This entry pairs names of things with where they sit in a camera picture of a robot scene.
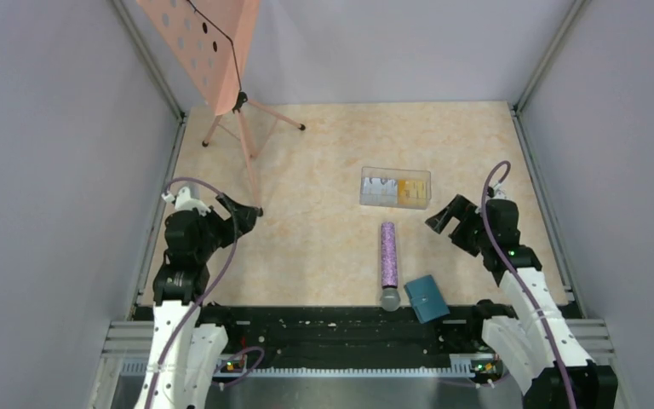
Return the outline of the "gold credit card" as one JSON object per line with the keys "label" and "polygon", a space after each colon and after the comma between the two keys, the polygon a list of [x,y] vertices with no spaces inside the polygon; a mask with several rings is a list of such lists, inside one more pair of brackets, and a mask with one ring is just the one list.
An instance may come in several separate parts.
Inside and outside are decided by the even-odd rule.
{"label": "gold credit card", "polygon": [[421,180],[398,180],[398,204],[403,207],[425,208],[429,200],[427,187],[428,184]]}

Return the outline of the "clear plastic card box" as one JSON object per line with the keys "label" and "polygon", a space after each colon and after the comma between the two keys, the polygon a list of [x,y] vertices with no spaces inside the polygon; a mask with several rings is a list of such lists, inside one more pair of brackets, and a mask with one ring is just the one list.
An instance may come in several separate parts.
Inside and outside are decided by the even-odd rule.
{"label": "clear plastic card box", "polygon": [[432,198],[428,170],[365,166],[361,170],[359,203],[367,206],[425,210]]}

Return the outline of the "blue leather card holder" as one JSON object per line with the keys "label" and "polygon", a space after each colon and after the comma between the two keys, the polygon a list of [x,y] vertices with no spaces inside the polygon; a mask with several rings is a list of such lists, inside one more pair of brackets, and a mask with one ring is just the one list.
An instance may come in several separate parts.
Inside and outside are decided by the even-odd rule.
{"label": "blue leather card holder", "polygon": [[417,320],[426,324],[450,313],[450,309],[431,274],[413,279],[404,285]]}

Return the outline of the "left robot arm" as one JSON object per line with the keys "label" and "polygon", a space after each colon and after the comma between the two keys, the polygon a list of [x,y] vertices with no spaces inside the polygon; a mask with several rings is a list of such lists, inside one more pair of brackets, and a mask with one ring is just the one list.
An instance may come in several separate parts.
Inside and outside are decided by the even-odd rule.
{"label": "left robot arm", "polygon": [[263,210],[240,204],[225,193],[216,201],[228,212],[220,216],[187,181],[162,199],[174,206],[164,221],[167,244],[152,282],[152,341],[137,408],[202,408],[222,352],[238,344],[239,330],[226,320],[199,323],[205,297],[215,288],[209,259],[219,250],[236,253],[238,240],[256,225]]}

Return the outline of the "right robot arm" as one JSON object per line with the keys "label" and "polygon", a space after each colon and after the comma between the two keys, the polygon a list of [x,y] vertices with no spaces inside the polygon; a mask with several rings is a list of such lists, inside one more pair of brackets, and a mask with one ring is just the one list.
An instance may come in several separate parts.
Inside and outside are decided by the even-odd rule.
{"label": "right robot arm", "polygon": [[479,256],[508,307],[482,300],[465,328],[468,345],[492,349],[519,385],[525,408],[612,408],[618,379],[577,341],[548,289],[536,253],[521,243],[519,209],[511,200],[482,204],[456,195],[425,223],[442,233],[451,220],[451,243]]}

